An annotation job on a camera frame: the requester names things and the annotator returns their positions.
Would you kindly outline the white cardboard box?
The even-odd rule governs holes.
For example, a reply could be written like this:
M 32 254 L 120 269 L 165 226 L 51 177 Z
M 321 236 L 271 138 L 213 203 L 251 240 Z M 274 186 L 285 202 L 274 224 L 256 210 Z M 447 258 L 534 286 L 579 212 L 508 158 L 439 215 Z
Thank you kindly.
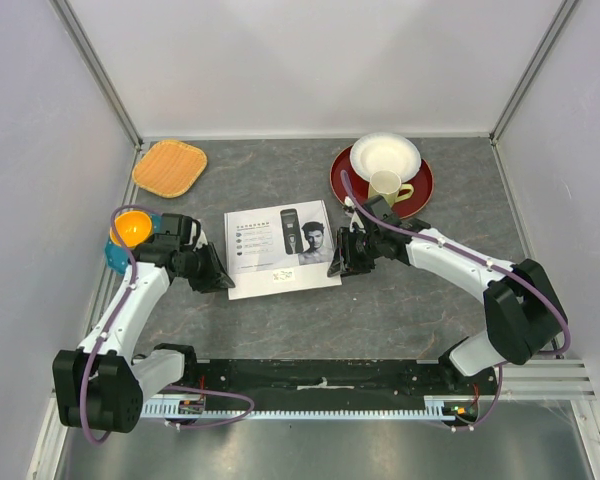
M 224 215 L 231 300 L 335 287 L 334 240 L 322 200 Z

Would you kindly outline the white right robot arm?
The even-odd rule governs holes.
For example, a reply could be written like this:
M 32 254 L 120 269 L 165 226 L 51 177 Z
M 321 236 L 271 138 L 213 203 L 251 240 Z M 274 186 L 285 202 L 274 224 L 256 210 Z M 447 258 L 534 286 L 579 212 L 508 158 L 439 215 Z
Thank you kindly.
M 566 314 L 538 262 L 511 263 L 471 250 L 426 222 L 402 221 L 380 196 L 364 204 L 348 199 L 346 204 L 351 222 L 337 232 L 329 276 L 366 274 L 379 258 L 397 260 L 450 282 L 483 306 L 483 331 L 443 356 L 437 377 L 445 391 L 463 392 L 487 368 L 523 365 L 557 336 L 564 343 L 553 354 L 569 349 Z

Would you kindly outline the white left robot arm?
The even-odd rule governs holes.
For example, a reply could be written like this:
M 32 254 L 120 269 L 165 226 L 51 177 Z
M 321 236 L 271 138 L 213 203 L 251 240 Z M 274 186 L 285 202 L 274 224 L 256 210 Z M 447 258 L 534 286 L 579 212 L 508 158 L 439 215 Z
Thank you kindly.
M 136 343 L 154 307 L 173 281 L 184 279 L 199 293 L 233 288 L 201 223 L 182 214 L 126 206 L 112 214 L 105 251 L 122 276 L 118 291 L 91 332 L 52 364 L 59 420 L 95 431 L 128 433 L 144 404 L 172 387 L 188 393 L 199 382 L 193 347 L 162 343 L 133 360 Z

